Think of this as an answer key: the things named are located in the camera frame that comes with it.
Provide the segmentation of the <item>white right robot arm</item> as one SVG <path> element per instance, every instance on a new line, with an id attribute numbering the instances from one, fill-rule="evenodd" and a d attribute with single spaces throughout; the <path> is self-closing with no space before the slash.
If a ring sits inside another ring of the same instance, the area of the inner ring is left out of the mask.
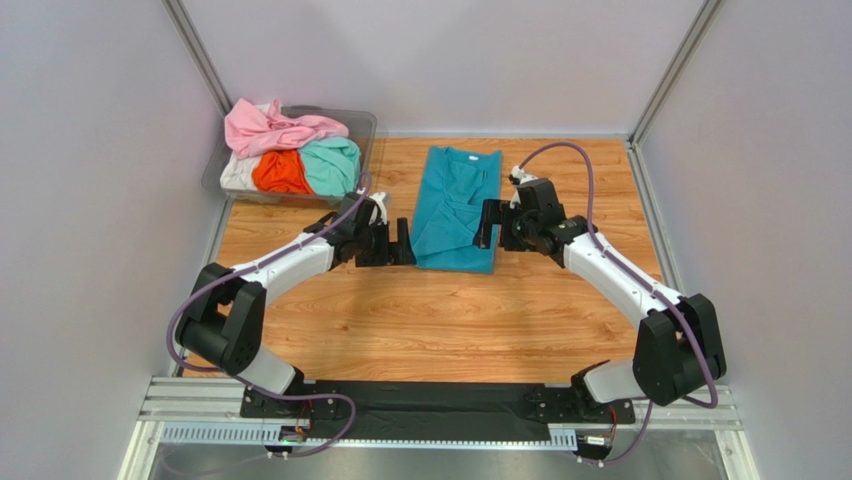
<path id="1" fill-rule="evenodd" d="M 718 403 L 715 383 L 727 362 L 713 303 L 702 294 L 687 297 L 653 279 L 621 254 L 590 215 L 570 217 L 552 182 L 527 177 L 515 183 L 510 200 L 484 201 L 474 246 L 537 252 L 593 286 L 637 333 L 632 358 L 605 361 L 571 379 L 577 401 L 596 408 L 645 398 L 668 406 L 678 400 L 699 404 L 693 392 L 710 389 L 701 403 Z"/>

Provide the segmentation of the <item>teal t shirt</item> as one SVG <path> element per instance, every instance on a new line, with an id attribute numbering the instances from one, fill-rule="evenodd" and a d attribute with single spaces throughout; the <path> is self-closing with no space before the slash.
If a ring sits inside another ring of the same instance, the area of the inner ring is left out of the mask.
<path id="1" fill-rule="evenodd" d="M 474 237 L 483 202 L 500 193 L 502 152 L 429 148 L 411 225 L 417 267 L 477 274 L 494 272 L 495 250 Z"/>

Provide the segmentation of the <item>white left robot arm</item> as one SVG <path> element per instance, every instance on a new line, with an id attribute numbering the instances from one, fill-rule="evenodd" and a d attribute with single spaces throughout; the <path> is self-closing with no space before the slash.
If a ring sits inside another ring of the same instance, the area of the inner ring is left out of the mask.
<path id="1" fill-rule="evenodd" d="M 205 266 L 193 292 L 168 327 L 168 346 L 182 347 L 284 416 L 320 399 L 304 375 L 263 346 L 267 307 L 302 282 L 352 261 L 357 267 L 415 265 L 409 222 L 390 221 L 386 192 L 348 193 L 340 207 L 306 227 L 293 241 L 234 267 Z"/>

